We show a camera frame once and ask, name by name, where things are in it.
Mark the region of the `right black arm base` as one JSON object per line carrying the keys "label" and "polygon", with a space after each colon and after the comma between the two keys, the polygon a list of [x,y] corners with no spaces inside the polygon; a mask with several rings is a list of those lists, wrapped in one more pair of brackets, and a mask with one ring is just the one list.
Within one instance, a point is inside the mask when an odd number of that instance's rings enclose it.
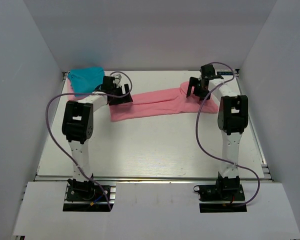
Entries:
{"label": "right black arm base", "polygon": [[246,213],[245,194],[240,177],[222,177],[218,174],[215,184],[195,185],[201,213]]}

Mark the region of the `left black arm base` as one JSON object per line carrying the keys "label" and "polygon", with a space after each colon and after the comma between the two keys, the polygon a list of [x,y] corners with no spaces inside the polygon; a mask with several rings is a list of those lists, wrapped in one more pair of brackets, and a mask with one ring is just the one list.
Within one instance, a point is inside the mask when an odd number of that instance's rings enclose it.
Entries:
{"label": "left black arm base", "polygon": [[114,205],[114,188],[102,185],[103,190],[91,181],[69,178],[63,203],[63,212],[110,212]]}

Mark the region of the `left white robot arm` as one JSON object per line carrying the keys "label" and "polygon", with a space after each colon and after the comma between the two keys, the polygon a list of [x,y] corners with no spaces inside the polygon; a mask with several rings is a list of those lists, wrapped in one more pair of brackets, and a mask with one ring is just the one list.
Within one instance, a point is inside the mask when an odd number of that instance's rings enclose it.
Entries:
{"label": "left white robot arm", "polygon": [[109,76],[104,76],[102,84],[93,92],[84,93],[84,98],[66,103],[61,130],[70,146],[73,179],[77,181],[93,179],[89,139],[94,131],[94,113],[107,105],[129,105],[133,102],[132,84],[121,85],[122,76],[127,77],[124,72],[114,71]]}

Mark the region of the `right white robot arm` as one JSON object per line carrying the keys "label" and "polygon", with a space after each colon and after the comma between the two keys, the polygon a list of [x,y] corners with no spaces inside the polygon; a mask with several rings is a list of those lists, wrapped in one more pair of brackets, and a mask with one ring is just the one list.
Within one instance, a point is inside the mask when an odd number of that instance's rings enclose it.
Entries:
{"label": "right white robot arm", "polygon": [[211,95],[219,101],[217,125],[222,136],[222,157],[216,157],[203,150],[213,159],[221,161],[218,177],[223,179],[237,179],[239,177],[239,146],[245,128],[248,126],[248,97],[233,91],[228,83],[217,74],[212,63],[200,67],[200,77],[189,79],[186,97],[194,95],[200,100],[200,107],[196,117],[195,136],[198,135],[200,113]]}

